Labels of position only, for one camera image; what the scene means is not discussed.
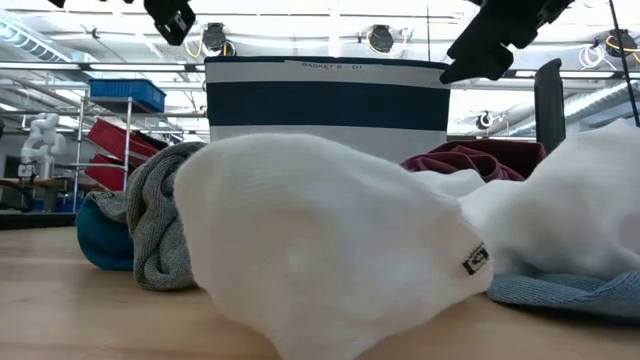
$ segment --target maroon cloth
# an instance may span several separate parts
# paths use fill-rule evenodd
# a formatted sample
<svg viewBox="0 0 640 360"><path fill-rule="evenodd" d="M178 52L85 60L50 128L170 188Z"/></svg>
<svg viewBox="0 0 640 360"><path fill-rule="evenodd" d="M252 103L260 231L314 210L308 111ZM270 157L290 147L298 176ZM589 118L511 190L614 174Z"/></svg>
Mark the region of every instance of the maroon cloth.
<svg viewBox="0 0 640 360"><path fill-rule="evenodd" d="M451 174L473 169L486 182L491 180L523 181L545 158L542 144L506 140L452 141L427 154L402 163L411 171L437 171Z"/></svg>

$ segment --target blue plastic bin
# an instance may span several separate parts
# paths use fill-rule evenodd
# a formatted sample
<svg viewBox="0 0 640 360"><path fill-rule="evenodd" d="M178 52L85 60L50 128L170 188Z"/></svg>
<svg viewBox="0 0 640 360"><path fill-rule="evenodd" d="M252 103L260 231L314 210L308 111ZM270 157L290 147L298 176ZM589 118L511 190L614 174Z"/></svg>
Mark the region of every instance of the blue plastic bin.
<svg viewBox="0 0 640 360"><path fill-rule="evenodd" d="M164 98L167 96L162 90L158 89L151 81L145 79L91 79L89 80L89 88L92 98L133 98L147 110L141 107L133 107L133 112L144 113L164 112ZM127 104L117 102L100 102L94 101L98 105L114 112L124 113L127 110Z"/></svg>

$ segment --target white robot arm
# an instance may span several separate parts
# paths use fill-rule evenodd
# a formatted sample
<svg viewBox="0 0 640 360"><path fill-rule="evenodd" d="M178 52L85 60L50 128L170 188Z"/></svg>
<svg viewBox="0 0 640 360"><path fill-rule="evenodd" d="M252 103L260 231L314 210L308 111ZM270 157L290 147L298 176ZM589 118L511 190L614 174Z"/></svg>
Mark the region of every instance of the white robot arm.
<svg viewBox="0 0 640 360"><path fill-rule="evenodd" d="M61 134L56 134L56 127L60 121L57 114L38 114L30 124L29 137L20 151L20 167L18 175L21 178L50 178L55 159L53 155L60 155L66 150L66 141ZM40 162L40 171L36 170L36 162Z"/></svg>

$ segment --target wooden surface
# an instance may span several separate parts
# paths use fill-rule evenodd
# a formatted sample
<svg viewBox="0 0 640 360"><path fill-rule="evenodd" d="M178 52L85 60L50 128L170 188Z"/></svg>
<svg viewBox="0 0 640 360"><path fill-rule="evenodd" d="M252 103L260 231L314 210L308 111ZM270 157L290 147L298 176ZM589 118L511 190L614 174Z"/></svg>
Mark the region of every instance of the wooden surface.
<svg viewBox="0 0 640 360"><path fill-rule="evenodd" d="M637 360L640 330L543 318L477 296L362 360ZM277 359L200 291L141 290L84 260L75 229L0 232L0 359Z"/></svg>

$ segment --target white cloth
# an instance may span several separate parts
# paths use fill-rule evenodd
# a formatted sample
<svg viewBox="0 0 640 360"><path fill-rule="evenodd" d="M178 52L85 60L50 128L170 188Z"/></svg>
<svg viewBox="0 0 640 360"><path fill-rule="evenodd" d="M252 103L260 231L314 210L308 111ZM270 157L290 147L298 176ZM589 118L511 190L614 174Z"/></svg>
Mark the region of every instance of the white cloth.
<svg viewBox="0 0 640 360"><path fill-rule="evenodd" d="M640 270L640 129L568 138L525 182L492 181L460 201L497 274Z"/></svg>
<svg viewBox="0 0 640 360"><path fill-rule="evenodd" d="M196 282L285 360L353 359L492 279L454 197L310 135L210 144L175 200Z"/></svg>
<svg viewBox="0 0 640 360"><path fill-rule="evenodd" d="M418 171L412 174L432 189L456 198L468 195L486 184L480 174L471 169L456 171L452 174L441 174L435 171Z"/></svg>

